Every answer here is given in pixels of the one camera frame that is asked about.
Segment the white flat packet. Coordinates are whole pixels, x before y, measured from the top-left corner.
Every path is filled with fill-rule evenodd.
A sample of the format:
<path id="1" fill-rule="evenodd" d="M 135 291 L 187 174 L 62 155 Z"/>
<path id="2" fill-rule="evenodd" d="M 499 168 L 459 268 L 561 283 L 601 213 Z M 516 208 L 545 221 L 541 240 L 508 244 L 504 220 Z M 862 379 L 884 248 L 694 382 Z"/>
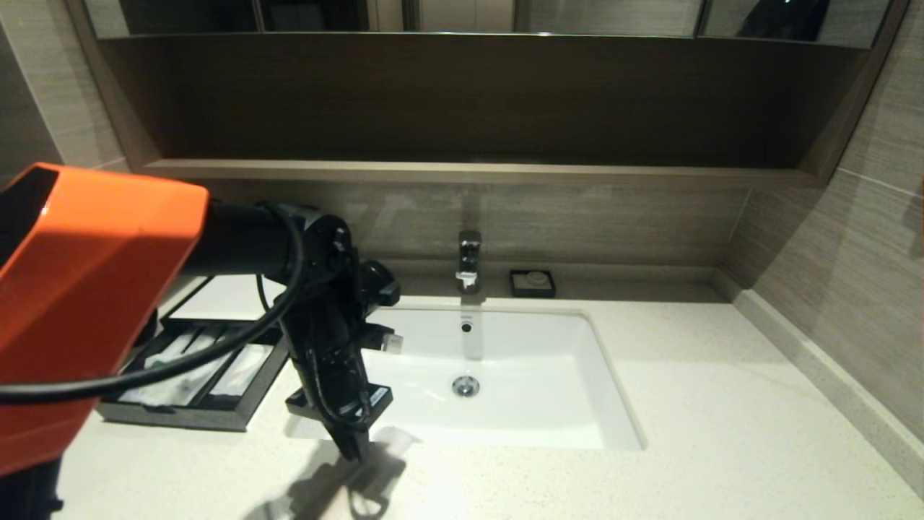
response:
<path id="1" fill-rule="evenodd" d="M 267 344 L 247 344 L 235 356 L 221 378 L 215 383 L 210 396 L 241 397 L 250 388 L 250 383 L 263 368 L 274 346 Z"/>

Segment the clear toothbrush packet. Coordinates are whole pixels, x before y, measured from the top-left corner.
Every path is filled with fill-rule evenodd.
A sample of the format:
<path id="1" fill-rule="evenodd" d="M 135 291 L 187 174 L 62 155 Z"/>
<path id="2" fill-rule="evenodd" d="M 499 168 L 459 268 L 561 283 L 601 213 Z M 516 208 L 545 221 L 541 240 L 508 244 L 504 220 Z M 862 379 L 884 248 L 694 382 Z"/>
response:
<path id="1" fill-rule="evenodd" d="M 220 327 L 222 328 L 222 333 L 220 337 L 217 338 L 217 342 L 218 340 L 224 339 L 224 336 L 227 335 L 227 328 L 225 328 L 225 326 Z M 174 376 L 174 378 L 169 378 L 167 381 L 129 389 L 122 393 L 118 399 L 120 402 L 130 402 L 130 404 L 141 404 L 144 406 L 186 406 L 191 403 L 202 386 L 214 375 L 214 372 L 217 371 L 218 368 L 221 368 L 222 363 L 227 358 L 228 356 L 224 355 L 210 363 L 205 363 L 205 365 L 200 368 L 185 372 L 179 376 Z"/>

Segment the black soap dish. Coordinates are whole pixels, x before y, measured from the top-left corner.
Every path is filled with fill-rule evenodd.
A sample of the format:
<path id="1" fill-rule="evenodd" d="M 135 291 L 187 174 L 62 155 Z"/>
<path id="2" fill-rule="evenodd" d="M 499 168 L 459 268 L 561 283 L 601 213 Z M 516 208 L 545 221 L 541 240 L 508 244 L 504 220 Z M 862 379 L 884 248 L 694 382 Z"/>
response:
<path id="1" fill-rule="evenodd" d="M 546 287 L 529 286 L 524 277 L 528 271 L 544 271 L 549 277 L 550 284 Z M 509 276 L 511 294 L 515 298 L 554 298 L 557 296 L 557 286 L 555 286 L 554 278 L 550 271 L 519 269 L 511 270 Z"/>

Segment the white ceramic sink basin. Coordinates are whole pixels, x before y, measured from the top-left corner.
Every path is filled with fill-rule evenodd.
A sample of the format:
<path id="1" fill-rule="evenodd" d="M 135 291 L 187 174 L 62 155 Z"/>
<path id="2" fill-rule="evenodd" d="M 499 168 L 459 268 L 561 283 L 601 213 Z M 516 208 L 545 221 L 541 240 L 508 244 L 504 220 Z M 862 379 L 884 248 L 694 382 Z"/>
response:
<path id="1" fill-rule="evenodd" d="M 640 451 L 645 447 L 621 385 L 587 317 L 577 313 L 382 309 L 374 324 L 404 338 L 400 355 L 363 353 L 373 383 L 393 402 L 370 429 L 419 442 Z M 481 382 L 453 394 L 458 376 Z"/>

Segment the brown wooden shelf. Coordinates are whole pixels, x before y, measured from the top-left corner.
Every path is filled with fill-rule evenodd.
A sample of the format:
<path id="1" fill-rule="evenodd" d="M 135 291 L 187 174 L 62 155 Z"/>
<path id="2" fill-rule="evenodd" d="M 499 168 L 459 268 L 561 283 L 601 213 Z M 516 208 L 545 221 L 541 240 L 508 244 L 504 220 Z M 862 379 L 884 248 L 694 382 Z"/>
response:
<path id="1" fill-rule="evenodd" d="M 798 169 L 551 165 L 514 162 L 373 162 L 161 159 L 139 172 L 176 180 L 272 180 L 614 185 L 644 188 L 817 188 Z"/>

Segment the clear long tube packet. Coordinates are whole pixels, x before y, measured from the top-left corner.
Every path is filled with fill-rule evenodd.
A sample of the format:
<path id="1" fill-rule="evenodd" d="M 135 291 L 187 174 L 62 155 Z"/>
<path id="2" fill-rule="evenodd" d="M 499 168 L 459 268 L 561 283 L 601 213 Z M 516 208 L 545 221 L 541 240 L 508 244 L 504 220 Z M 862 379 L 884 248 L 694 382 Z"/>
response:
<path id="1" fill-rule="evenodd" d="M 377 432 L 367 458 L 347 461 L 333 441 L 321 441 L 308 467 L 288 488 L 289 520 L 323 520 L 346 508 L 347 520 L 383 520 L 405 453 L 419 439 L 399 428 Z"/>

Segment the white board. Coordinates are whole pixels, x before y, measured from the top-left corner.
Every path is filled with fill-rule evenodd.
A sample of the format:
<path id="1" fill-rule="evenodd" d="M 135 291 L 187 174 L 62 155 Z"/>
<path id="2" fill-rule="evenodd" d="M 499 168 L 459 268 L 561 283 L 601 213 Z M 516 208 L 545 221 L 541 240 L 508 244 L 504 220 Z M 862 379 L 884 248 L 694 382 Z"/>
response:
<path id="1" fill-rule="evenodd" d="M 182 297 L 168 316 L 175 319 L 217 319 L 254 321 L 266 310 L 258 296 L 254 275 L 220 276 Z"/>

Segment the mirror cabinet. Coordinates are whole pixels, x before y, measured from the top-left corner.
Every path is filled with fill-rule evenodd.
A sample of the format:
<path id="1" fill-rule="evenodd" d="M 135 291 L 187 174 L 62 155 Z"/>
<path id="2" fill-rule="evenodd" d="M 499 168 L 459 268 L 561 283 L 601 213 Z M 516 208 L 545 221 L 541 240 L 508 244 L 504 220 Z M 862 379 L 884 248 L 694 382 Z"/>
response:
<path id="1" fill-rule="evenodd" d="M 565 34 L 869 48 L 892 0 L 82 0 L 95 35 Z"/>

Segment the white long packet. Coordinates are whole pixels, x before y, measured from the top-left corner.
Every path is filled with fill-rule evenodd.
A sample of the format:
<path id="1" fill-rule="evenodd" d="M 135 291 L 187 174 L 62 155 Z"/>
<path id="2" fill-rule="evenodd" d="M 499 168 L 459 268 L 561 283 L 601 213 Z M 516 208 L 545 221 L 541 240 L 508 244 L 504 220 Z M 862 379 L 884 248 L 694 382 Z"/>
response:
<path id="1" fill-rule="evenodd" d="M 184 355 L 199 352 L 208 346 L 214 345 L 217 338 L 220 337 L 222 328 L 218 326 L 208 326 L 208 328 L 189 329 L 175 338 L 162 351 L 165 355 L 172 358 L 181 358 Z"/>

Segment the black box drawer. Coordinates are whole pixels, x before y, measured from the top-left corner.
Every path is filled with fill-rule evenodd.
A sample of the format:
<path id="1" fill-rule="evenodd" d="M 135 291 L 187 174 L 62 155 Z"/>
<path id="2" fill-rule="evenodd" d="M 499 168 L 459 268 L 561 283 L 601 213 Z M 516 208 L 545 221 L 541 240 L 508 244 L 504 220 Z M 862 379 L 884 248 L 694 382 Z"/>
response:
<path id="1" fill-rule="evenodd" d="M 177 318 L 165 318 L 161 324 L 162 329 L 130 358 L 125 367 L 126 373 L 141 371 L 145 356 L 161 352 L 172 339 L 191 328 L 225 326 L 227 335 L 224 339 L 227 339 L 250 326 L 247 321 Z M 241 397 L 210 396 L 209 391 L 244 347 L 228 353 L 228 358 L 222 363 L 221 368 L 214 372 L 186 406 L 144 406 L 120 402 L 118 398 L 124 393 L 121 392 L 102 398 L 97 405 L 97 411 L 107 422 L 147 427 L 244 432 L 274 379 L 289 360 L 286 339 L 280 326 L 271 326 L 246 345 L 271 345 L 274 346 L 274 351 L 250 383 L 250 388 Z"/>

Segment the chrome faucet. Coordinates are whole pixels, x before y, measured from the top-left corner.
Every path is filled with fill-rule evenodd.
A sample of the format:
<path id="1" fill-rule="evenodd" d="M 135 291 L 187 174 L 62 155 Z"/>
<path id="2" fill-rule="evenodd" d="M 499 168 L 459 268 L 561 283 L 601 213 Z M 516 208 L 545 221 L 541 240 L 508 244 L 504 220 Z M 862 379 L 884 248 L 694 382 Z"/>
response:
<path id="1" fill-rule="evenodd" d="M 481 243 L 478 230 L 462 230 L 458 234 L 458 267 L 455 276 L 461 294 L 476 294 L 479 291 Z"/>

